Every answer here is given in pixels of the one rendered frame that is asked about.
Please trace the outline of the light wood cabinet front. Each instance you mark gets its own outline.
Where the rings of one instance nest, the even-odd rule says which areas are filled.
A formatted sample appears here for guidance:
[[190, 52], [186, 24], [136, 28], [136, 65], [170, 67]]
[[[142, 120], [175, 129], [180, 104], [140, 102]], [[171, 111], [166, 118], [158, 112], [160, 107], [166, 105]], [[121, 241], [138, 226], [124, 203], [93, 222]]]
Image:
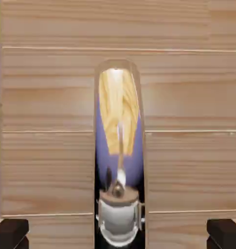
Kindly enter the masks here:
[[[3, 215], [92, 213], [91, 132], [4, 133]], [[236, 131], [145, 134], [150, 213], [236, 211]]]
[[[94, 236], [91, 213], [4, 215], [28, 219], [30, 249], [115, 249]], [[131, 249], [206, 249], [208, 219], [236, 219], [236, 210], [150, 212], [146, 241], [137, 238]]]
[[93, 129], [95, 70], [118, 60], [140, 76], [146, 131], [236, 130], [236, 52], [6, 49], [5, 130]]

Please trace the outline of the light wood cabinet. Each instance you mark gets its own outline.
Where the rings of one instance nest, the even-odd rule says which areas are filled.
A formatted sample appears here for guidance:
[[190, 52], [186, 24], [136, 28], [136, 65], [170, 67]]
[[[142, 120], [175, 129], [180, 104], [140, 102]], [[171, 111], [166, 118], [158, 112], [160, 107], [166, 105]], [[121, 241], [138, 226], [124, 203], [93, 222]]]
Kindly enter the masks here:
[[[4, 133], [3, 215], [92, 213], [91, 132]], [[150, 213], [236, 211], [236, 131], [145, 134]]]
[[[94, 236], [91, 213], [4, 215], [28, 219], [30, 249], [115, 249]], [[206, 249], [208, 219], [236, 219], [236, 210], [150, 212], [146, 241], [137, 238], [131, 249]]]
[[4, 129], [1, 61], [11, 48], [236, 52], [236, 0], [0, 0], [0, 208], [4, 133], [91, 132], [95, 152], [94, 115], [89, 131]]
[[93, 129], [95, 70], [118, 60], [140, 76], [146, 131], [236, 130], [236, 52], [6, 49], [5, 130]]

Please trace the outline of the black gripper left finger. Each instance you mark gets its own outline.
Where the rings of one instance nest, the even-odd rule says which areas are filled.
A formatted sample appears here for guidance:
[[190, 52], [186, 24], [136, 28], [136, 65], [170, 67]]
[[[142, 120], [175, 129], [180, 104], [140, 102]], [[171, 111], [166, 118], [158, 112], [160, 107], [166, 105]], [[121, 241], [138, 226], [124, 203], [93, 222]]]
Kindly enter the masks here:
[[0, 219], [0, 249], [29, 249], [29, 231], [27, 219]]

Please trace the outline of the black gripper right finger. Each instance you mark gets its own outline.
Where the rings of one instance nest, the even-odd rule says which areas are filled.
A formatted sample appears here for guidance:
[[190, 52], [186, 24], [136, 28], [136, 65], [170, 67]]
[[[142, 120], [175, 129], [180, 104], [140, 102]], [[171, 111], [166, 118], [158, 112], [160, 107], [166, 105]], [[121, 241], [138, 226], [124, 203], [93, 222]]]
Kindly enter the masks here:
[[236, 249], [236, 219], [208, 219], [206, 249]]

